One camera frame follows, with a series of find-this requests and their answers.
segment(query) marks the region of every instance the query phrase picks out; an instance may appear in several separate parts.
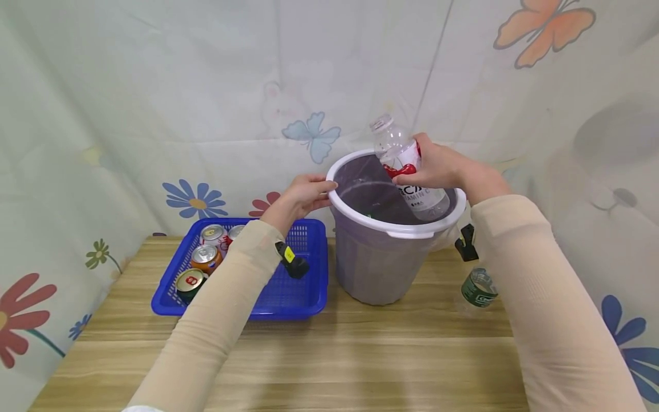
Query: orange butterfly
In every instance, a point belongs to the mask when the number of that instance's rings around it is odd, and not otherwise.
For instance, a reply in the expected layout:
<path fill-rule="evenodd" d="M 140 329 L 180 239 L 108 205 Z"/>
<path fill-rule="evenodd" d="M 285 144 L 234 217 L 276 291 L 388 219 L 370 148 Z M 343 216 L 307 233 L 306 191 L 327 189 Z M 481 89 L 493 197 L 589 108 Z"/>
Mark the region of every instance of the orange butterfly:
<path fill-rule="evenodd" d="M 533 67 L 549 49 L 561 51 L 577 41 L 581 33 L 595 23 L 595 12 L 580 8 L 564 11 L 579 0 L 521 0 L 522 9 L 513 13 L 499 27 L 494 48 L 507 49 L 533 33 L 527 40 L 530 44 L 518 56 L 515 68 Z"/>

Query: plastic bottle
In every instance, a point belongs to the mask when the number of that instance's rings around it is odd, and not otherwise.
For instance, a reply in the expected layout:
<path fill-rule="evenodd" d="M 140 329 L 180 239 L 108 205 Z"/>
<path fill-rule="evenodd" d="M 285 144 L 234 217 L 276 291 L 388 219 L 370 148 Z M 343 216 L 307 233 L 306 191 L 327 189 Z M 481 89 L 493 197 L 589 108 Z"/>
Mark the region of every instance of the plastic bottle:
<path fill-rule="evenodd" d="M 484 268 L 473 268 L 456 294 L 455 310 L 465 317 L 482 314 L 499 295 Z"/>
<path fill-rule="evenodd" d="M 421 153 L 409 131 L 396 125 L 388 113 L 377 118 L 370 128 L 375 135 L 375 154 L 389 177 L 416 173 L 421 166 Z M 403 185 L 398 190 L 419 220 L 437 220 L 451 204 L 443 189 Z"/>

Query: flower print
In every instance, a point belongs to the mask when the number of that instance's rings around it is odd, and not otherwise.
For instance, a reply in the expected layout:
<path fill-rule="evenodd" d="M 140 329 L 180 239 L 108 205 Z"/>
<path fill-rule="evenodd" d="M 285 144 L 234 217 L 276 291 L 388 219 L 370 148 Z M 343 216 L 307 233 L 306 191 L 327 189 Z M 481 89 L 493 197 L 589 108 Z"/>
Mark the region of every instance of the flower print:
<path fill-rule="evenodd" d="M 87 266 L 87 269 L 96 269 L 96 266 L 98 266 L 99 263 L 105 263 L 107 262 L 107 258 L 110 258 L 119 269 L 119 273 L 123 273 L 121 266 L 117 263 L 117 261 L 110 255 L 109 245 L 106 245 L 103 239 L 99 241 L 94 242 L 94 251 L 93 252 L 88 252 L 87 257 L 89 260 L 85 262 L 85 266 Z"/>
<path fill-rule="evenodd" d="M 641 396 L 652 403 L 659 403 L 659 392 L 651 384 L 659 385 L 659 348 L 656 347 L 621 347 L 645 332 L 646 320 L 634 318 L 620 326 L 622 306 L 617 297 L 605 296 L 602 300 L 602 318 L 613 335 L 620 353 L 627 363 L 631 377 L 636 383 Z"/>
<path fill-rule="evenodd" d="M 184 179 L 179 180 L 181 188 L 172 185 L 171 183 L 163 183 L 163 188 L 171 194 L 167 195 L 167 205 L 172 208 L 185 208 L 179 212 L 182 218 L 191 218 L 194 214 L 198 214 L 200 219 L 203 218 L 216 218 L 217 215 L 228 215 L 220 206 L 224 206 L 226 202 L 220 200 L 219 197 L 222 193 L 219 191 L 208 191 L 207 183 L 199 183 L 197 185 L 197 194 L 194 195 L 190 183 Z"/>
<path fill-rule="evenodd" d="M 249 216 L 253 218 L 259 218 L 263 216 L 263 212 L 268 210 L 268 208 L 280 197 L 281 195 L 278 192 L 270 192 L 266 195 L 266 201 L 260 199 L 254 199 L 252 205 L 258 210 L 253 210 L 249 212 Z"/>
<path fill-rule="evenodd" d="M 24 330 L 46 342 L 64 356 L 56 346 L 34 328 L 46 323 L 50 317 L 47 310 L 35 310 L 19 314 L 29 307 L 43 302 L 55 294 L 55 285 L 42 286 L 34 292 L 23 296 L 39 280 L 39 274 L 31 273 L 20 278 L 16 283 L 0 297 L 0 360 L 6 368 L 13 368 L 15 364 L 14 355 L 25 355 L 28 351 L 28 341 L 15 334 L 14 330 Z"/>
<path fill-rule="evenodd" d="M 69 329 L 69 337 L 72 340 L 76 340 L 80 337 L 80 334 L 82 331 L 87 327 L 87 324 L 89 323 L 89 319 L 92 318 L 92 314 L 88 313 L 82 317 L 80 322 L 76 322 L 75 325 L 71 329 Z"/>
<path fill-rule="evenodd" d="M 112 273 L 110 273 L 110 279 L 112 279 L 112 282 L 116 282 L 117 280 L 119 280 L 121 275 L 123 275 L 123 271 L 126 270 L 126 266 L 128 266 L 128 263 L 130 263 L 130 258 L 126 257 L 119 263 L 119 267 L 117 268 L 117 269 L 121 268 L 121 270 L 113 270 Z"/>

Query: table surface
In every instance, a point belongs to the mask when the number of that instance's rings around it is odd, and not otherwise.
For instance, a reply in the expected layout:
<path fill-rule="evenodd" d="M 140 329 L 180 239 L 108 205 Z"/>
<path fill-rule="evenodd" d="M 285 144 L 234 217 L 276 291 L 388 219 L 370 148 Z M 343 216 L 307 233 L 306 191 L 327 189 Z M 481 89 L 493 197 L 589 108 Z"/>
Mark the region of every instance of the table surface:
<path fill-rule="evenodd" d="M 127 404 L 176 325 L 150 301 L 180 241 L 146 239 L 31 411 Z M 325 310 L 304 322 L 249 322 L 207 411 L 528 411 L 501 303 L 476 318 L 455 310 L 474 262 L 434 252 L 404 298 L 371 307 L 337 284 L 329 249 Z"/>

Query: blue butterfly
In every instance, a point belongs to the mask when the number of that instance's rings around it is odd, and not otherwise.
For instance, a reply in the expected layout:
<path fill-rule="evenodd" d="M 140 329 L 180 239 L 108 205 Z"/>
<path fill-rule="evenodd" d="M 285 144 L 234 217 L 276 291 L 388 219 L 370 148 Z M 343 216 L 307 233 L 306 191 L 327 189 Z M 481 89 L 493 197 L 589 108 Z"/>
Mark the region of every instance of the blue butterfly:
<path fill-rule="evenodd" d="M 331 145 L 339 136 L 341 136 L 340 127 L 330 127 L 326 132 L 320 129 L 320 123 L 323 123 L 325 113 L 323 111 L 312 113 L 311 117 L 304 124 L 303 121 L 298 120 L 289 124 L 286 129 L 281 133 L 291 140 L 298 140 L 304 142 L 309 149 L 311 160 L 316 164 L 321 164 L 331 151 Z"/>

